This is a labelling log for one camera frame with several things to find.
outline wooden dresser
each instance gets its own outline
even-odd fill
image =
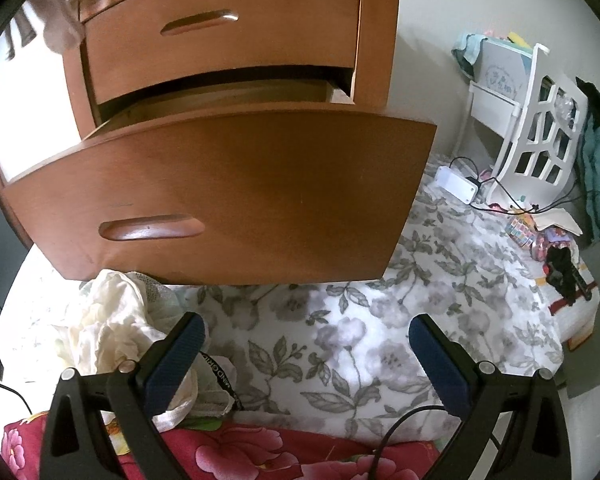
[[[435,133],[382,113],[398,0],[70,1],[83,141],[4,189],[64,277],[382,275]]]
[[[80,136],[139,97],[320,78],[386,105],[398,0],[70,0],[86,39],[64,56]]]

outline pink item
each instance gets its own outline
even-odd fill
[[[13,473],[18,480],[27,480],[23,471],[25,466],[24,448],[22,447],[22,437],[18,433],[18,430],[5,431],[1,448],[0,455],[9,465],[11,473]]]
[[[38,480],[46,415],[5,427],[2,457],[18,480]],[[344,438],[224,422],[215,431],[176,429],[165,444],[195,480],[368,480],[373,450]],[[420,480],[438,458],[430,442],[388,446],[377,480]],[[131,453],[119,456],[129,480],[144,480]]]

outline open drawer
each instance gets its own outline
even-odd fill
[[[335,88],[328,81],[319,79],[263,79],[216,84],[142,99],[113,115],[86,138],[90,139],[130,124],[204,108],[296,101],[352,104],[342,90]]]
[[[206,108],[85,140],[5,194],[63,277],[379,278],[435,126],[324,103]]]
[[[86,23],[97,104],[201,73],[356,62],[360,0],[125,0]]]

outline towel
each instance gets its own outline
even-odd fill
[[[587,193],[586,211],[591,221],[592,241],[597,242],[600,240],[600,125],[595,126],[591,113],[587,115],[576,160]]]
[[[482,42],[487,37],[483,34],[460,34],[454,46],[451,48],[451,54],[456,58],[460,70],[470,80],[474,80],[474,64],[478,61]]]

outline hanging clothes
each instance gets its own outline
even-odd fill
[[[580,137],[576,170],[586,190],[586,211],[591,222],[593,241],[600,239],[600,92],[592,83],[576,78],[587,95],[589,107]]]
[[[42,37],[46,46],[56,54],[74,48],[84,39],[84,26],[72,13],[67,0],[27,0],[44,23]],[[23,8],[16,11],[13,21],[20,33],[20,44],[27,46],[37,36]],[[7,41],[7,60],[15,57],[11,23],[4,29]]]

